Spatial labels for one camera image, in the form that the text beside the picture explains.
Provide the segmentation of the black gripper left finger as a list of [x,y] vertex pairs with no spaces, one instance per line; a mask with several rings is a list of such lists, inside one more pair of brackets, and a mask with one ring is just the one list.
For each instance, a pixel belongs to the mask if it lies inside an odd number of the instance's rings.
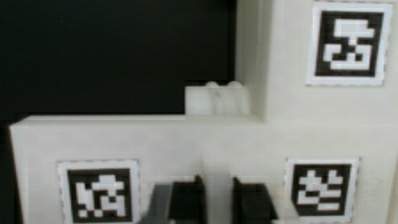
[[147,213],[136,224],[208,224],[200,176],[195,176],[192,181],[176,181],[154,186]]

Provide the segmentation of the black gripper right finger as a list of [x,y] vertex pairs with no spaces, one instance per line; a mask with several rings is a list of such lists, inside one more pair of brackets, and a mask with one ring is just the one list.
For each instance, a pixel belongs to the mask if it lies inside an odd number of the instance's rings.
[[272,224],[277,219],[266,186],[232,178],[232,224]]

